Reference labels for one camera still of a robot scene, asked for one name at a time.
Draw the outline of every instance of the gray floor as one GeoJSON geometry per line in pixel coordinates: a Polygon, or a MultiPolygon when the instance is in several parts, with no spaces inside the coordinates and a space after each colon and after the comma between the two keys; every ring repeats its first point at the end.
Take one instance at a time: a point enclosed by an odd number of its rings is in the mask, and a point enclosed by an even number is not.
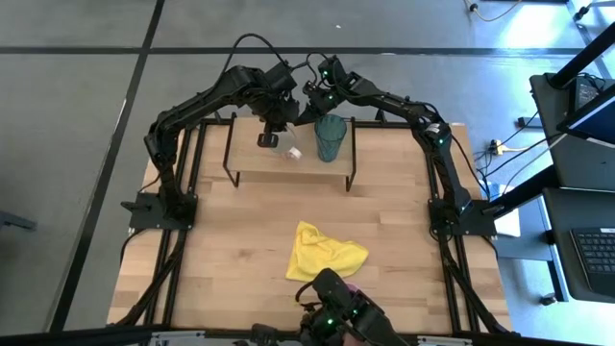
{"type": "MultiPolygon", "coordinates": [[[[0,45],[140,46],[154,3],[5,0],[0,2],[0,45]]],[[[480,9],[491,16],[509,5],[480,2],[480,9]]],[[[610,9],[592,11],[582,22],[594,36],[612,21],[613,13],[610,9]]],[[[364,0],[262,4],[167,0],[154,46],[229,46],[249,31],[279,46],[583,46],[566,6],[523,3],[509,16],[483,23],[466,15],[462,0],[388,0],[378,5],[364,0]]],[[[249,39],[245,45],[260,43],[249,39]]],[[[105,323],[129,219],[119,202],[134,199],[141,184],[147,162],[143,134],[159,111],[209,87],[225,58],[149,57],[67,328],[105,323]]],[[[287,58],[291,62],[302,59],[287,58]]],[[[479,151],[490,139],[504,139],[515,131],[517,117],[535,112],[529,76],[556,71],[570,57],[344,55],[340,59],[348,69],[381,88],[432,102],[448,121],[466,123],[473,149],[479,151]]],[[[604,60],[614,73],[612,54],[606,54],[604,60]]],[[[31,234],[12,228],[0,232],[0,275],[4,278],[0,284],[0,334],[44,329],[135,61],[132,55],[0,55],[0,210],[19,213],[39,224],[31,234]]],[[[241,55],[234,63],[267,68],[275,60],[265,55],[241,55]]],[[[599,73],[594,65],[588,71],[599,73]]],[[[303,81],[308,74],[298,71],[295,77],[303,81]]],[[[372,111],[350,106],[340,107],[338,113],[373,116],[372,111]]],[[[540,131],[525,131],[509,146],[529,145],[543,137],[540,131]]],[[[495,174],[494,180],[505,184],[541,149],[495,174]]],[[[505,159],[507,156],[496,159],[493,166],[505,159]]],[[[549,163],[550,158],[542,158],[515,183],[549,163]]],[[[615,335],[608,329],[608,316],[615,312],[611,306],[586,302],[547,308],[537,305],[536,297],[552,290],[543,264],[500,262],[514,329],[528,336],[615,343],[615,335]]]]}

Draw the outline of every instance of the green plastic cup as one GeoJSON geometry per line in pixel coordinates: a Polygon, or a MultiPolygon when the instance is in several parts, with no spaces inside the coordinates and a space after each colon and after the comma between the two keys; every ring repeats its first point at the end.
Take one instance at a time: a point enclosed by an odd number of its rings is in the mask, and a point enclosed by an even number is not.
{"type": "Polygon", "coordinates": [[[337,158],[347,130],[346,122],[338,115],[327,114],[316,120],[314,132],[320,160],[331,162],[337,158]]]}

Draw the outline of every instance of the keyboard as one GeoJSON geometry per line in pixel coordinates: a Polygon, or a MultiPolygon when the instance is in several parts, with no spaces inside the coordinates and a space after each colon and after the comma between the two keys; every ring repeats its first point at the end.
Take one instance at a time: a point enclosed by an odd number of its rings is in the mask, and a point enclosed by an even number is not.
{"type": "Polygon", "coordinates": [[[589,287],[615,297],[615,228],[573,229],[571,236],[589,287]]]}

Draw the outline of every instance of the yellow cloth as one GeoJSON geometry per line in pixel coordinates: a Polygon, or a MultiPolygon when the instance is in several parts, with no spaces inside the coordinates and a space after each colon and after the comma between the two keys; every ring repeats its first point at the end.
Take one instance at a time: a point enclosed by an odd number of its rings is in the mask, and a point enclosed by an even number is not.
{"type": "Polygon", "coordinates": [[[368,254],[367,249],[353,241],[329,238],[316,227],[301,221],[297,226],[286,278],[310,282],[324,268],[331,268],[345,278],[358,271],[368,254]]]}

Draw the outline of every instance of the computer monitor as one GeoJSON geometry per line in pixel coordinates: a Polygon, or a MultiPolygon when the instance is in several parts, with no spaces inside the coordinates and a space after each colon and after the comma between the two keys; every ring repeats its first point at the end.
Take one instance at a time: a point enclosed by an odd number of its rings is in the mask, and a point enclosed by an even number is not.
{"type": "Polygon", "coordinates": [[[580,109],[571,109],[557,129],[615,149],[615,85],[601,92],[580,109]]]}

